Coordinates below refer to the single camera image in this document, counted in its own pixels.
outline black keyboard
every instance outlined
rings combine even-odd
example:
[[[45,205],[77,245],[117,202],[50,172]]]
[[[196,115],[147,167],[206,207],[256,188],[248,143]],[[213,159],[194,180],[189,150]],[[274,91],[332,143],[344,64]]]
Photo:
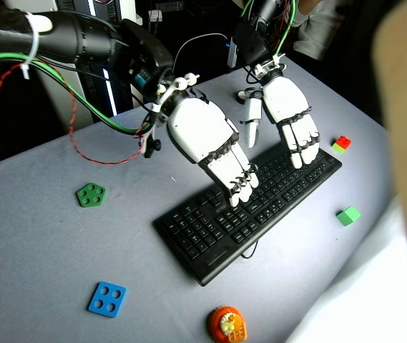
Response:
[[[259,187],[249,202],[231,207],[213,185],[154,221],[154,226],[197,281],[205,286],[275,223],[341,167],[320,150],[315,161],[294,169],[276,145],[253,160]]]

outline green block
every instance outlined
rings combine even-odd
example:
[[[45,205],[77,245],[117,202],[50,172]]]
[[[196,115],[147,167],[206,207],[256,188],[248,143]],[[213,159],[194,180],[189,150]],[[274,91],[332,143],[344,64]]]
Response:
[[[98,184],[86,184],[76,193],[82,207],[103,205],[106,197],[106,189]]]
[[[345,152],[345,149],[342,148],[341,146],[339,146],[339,145],[336,144],[336,143],[334,143],[334,144],[332,145],[332,147],[333,147],[333,149],[334,149],[335,151],[338,151],[340,154],[342,154],[343,152]]]
[[[345,226],[352,224],[358,220],[360,216],[361,214],[359,211],[353,206],[349,206],[345,211],[337,214],[337,218],[340,220],[341,224]]]

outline light strip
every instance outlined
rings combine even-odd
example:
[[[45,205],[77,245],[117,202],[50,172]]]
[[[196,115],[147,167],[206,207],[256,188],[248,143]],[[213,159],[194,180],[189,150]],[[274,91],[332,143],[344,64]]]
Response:
[[[95,5],[94,5],[94,0],[87,0],[87,2],[89,3],[89,10],[90,10],[90,14],[92,16],[95,16]]]
[[[109,74],[106,69],[103,69],[103,75],[105,79],[109,79]],[[117,109],[116,109],[116,104],[114,102],[114,97],[112,95],[112,88],[111,88],[111,82],[106,81],[106,88],[108,88],[108,96],[109,96],[109,102],[111,103],[111,108],[112,108],[112,114],[114,116],[117,115]]]

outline robotic hand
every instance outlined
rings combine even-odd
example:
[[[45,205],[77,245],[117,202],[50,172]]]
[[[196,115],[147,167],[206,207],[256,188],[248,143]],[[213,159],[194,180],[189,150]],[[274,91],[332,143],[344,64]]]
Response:
[[[154,138],[157,119],[167,121],[176,147],[225,190],[232,206],[249,199],[259,183],[257,167],[250,164],[238,144],[237,129],[206,97],[189,95],[186,88],[195,85],[198,76],[175,78],[170,53],[141,26],[126,19],[114,27],[85,14],[56,11],[33,15],[0,6],[0,51],[28,53],[36,44],[37,56],[101,64],[152,103],[148,119],[152,128],[128,129],[141,137],[146,157],[160,145]]]
[[[285,65],[280,63],[281,56],[274,54],[265,40],[266,27],[277,7],[277,0],[266,0],[249,23],[240,23],[237,27],[235,40],[239,55],[252,65],[251,71],[260,83],[259,87],[239,91],[237,97],[245,104],[241,123],[245,127],[246,144],[250,148],[255,145],[263,105],[288,145],[293,166],[299,169],[316,158],[319,133],[305,95],[283,76]]]

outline orange toy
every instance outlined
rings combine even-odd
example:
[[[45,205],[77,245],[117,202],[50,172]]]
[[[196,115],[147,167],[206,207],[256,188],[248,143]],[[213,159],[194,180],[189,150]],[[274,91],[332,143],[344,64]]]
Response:
[[[234,307],[221,306],[211,312],[208,330],[217,343],[239,343],[247,339],[246,323]]]

